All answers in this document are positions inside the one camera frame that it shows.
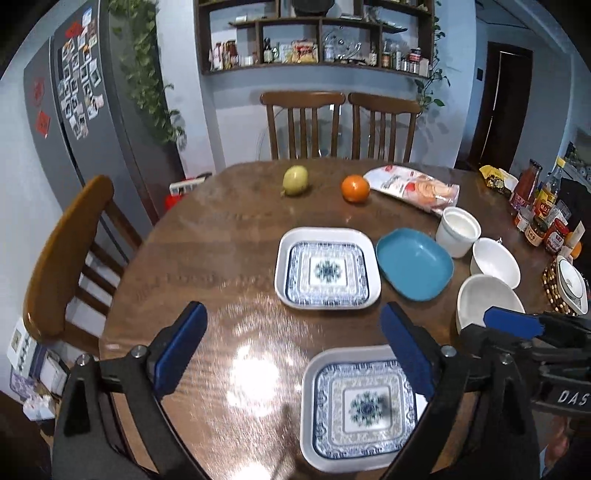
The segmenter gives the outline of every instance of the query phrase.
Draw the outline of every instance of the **plate pattern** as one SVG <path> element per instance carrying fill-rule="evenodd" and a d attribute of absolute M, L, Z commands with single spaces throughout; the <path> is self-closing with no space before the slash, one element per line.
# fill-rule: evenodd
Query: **plate pattern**
<path fill-rule="evenodd" d="M 290 251 L 285 295 L 298 305 L 363 304 L 369 286 L 362 250 L 348 243 L 296 243 Z"/>
<path fill-rule="evenodd" d="M 326 365 L 314 382 L 314 450 L 326 459 L 397 452 L 417 424 L 398 361 Z"/>

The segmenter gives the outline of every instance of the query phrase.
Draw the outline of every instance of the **blue and white plate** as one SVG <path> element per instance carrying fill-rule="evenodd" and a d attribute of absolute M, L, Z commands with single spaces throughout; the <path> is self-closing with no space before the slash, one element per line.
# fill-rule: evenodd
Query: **blue and white plate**
<path fill-rule="evenodd" d="M 302 453 L 323 472 L 383 468 L 425 406 L 388 345 L 322 352 L 304 373 Z"/>
<path fill-rule="evenodd" d="M 275 291 L 299 309 L 360 309 L 381 292 L 371 240 L 346 228 L 296 228 L 281 239 Z"/>

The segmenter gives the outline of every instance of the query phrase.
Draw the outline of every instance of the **teal bowl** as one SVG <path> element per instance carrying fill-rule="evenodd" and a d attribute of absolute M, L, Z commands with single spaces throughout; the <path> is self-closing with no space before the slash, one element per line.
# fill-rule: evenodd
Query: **teal bowl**
<path fill-rule="evenodd" d="M 410 300 L 432 300 L 453 277 L 453 260 L 428 235 L 399 228 L 379 239 L 378 265 L 394 289 Z"/>

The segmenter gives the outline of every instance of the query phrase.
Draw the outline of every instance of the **round table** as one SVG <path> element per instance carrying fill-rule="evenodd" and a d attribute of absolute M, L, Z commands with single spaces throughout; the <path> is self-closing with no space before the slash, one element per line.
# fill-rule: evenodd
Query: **round table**
<path fill-rule="evenodd" d="M 283 175 L 293 163 L 273 161 L 229 167 L 183 199 L 128 266 L 106 321 L 101 357 L 116 358 L 136 344 L 148 345 L 190 300 L 206 306 L 207 332 L 163 407 L 214 480 L 282 479 L 296 467 L 315 472 L 301 456 L 298 440 L 304 369 L 329 348 L 385 344 L 378 317 L 386 302 L 399 302 L 439 343 L 457 342 L 456 298 L 470 274 L 470 254 L 454 260 L 451 282 L 432 301 L 406 300 L 382 279 L 381 298 L 364 310 L 294 310 L 280 302 L 275 262 L 279 241 L 292 228 L 352 228 L 375 244 L 400 227 L 434 237 L 439 224 L 434 215 L 377 192 L 364 205 L 343 200 L 345 176 L 363 175 L 380 162 L 322 158 L 298 163 L 308 168 L 311 183 L 300 197 L 280 196 Z M 477 173 L 413 167 L 460 185 L 458 206 L 478 219 L 482 236 L 502 237 L 517 259 L 521 284 L 516 292 L 526 312 L 547 310 L 541 274 L 550 257 L 515 228 L 507 199 L 488 189 Z M 438 466 L 458 455 L 474 403 L 465 395 L 457 431 Z M 116 404 L 136 460 L 153 468 L 121 395 Z M 374 479 L 381 473 L 357 477 Z"/>

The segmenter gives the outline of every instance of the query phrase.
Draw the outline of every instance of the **chair backrest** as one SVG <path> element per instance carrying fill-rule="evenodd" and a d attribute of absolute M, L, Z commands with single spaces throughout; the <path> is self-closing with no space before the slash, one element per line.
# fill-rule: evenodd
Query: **chair backrest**
<path fill-rule="evenodd" d="M 123 275 L 123 267 L 95 243 L 103 212 L 134 250 L 141 245 L 141 237 L 113 202 L 114 193 L 108 177 L 95 177 L 64 212 L 43 247 L 22 313 L 25 327 L 35 340 L 41 343 L 63 340 L 85 352 L 99 354 L 98 338 L 67 322 L 66 307 L 77 297 L 97 312 L 105 316 L 109 313 L 104 302 L 79 286 L 82 274 L 109 295 L 115 294 L 115 287 L 86 265 L 89 252 L 115 274 Z"/>
<path fill-rule="evenodd" d="M 349 94 L 349 103 L 353 105 L 353 147 L 351 158 L 358 160 L 361 155 L 361 115 L 359 109 L 365 108 L 366 110 L 369 110 L 368 158 L 374 158 L 375 155 L 375 114 L 376 112 L 379 112 L 378 160 L 384 160 L 386 155 L 386 115 L 390 115 L 390 145 L 388 149 L 388 161 L 390 163 L 394 162 L 394 151 L 396 146 L 396 116 L 401 113 L 410 113 L 407 143 L 402 161 L 407 163 L 408 160 L 410 160 L 417 115 L 421 112 L 421 108 L 417 102 L 414 102 L 413 100 L 403 100 L 400 98 L 353 92 Z"/>
<path fill-rule="evenodd" d="M 326 105 L 334 105 L 332 133 L 330 140 L 330 156 L 337 155 L 337 141 L 339 139 L 340 108 L 345 102 L 344 94 L 340 92 L 265 92 L 261 95 L 261 103 L 267 106 L 267 121 L 269 123 L 269 141 L 271 143 L 271 158 L 279 159 L 277 145 L 277 131 L 275 130 L 275 114 L 273 107 L 287 109 L 287 122 L 290 144 L 290 158 L 308 158 L 308 138 L 306 124 L 306 109 L 312 109 L 312 157 L 318 156 L 318 109 Z M 296 129 L 294 126 L 294 108 L 300 110 L 300 156 L 296 157 Z"/>

